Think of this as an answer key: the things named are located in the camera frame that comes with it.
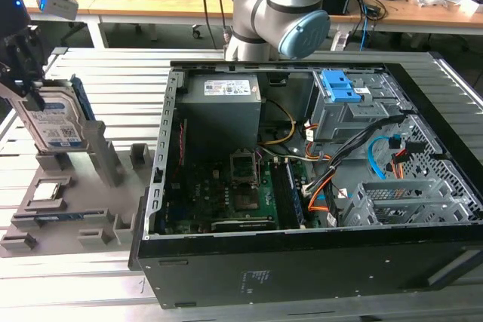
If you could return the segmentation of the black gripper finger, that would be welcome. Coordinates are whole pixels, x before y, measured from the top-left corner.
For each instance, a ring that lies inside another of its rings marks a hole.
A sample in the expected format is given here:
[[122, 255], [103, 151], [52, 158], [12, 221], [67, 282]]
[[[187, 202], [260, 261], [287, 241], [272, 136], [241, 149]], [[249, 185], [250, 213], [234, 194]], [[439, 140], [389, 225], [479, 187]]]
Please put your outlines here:
[[45, 101], [37, 87], [23, 87], [22, 103], [27, 111], [42, 112], [45, 109]]

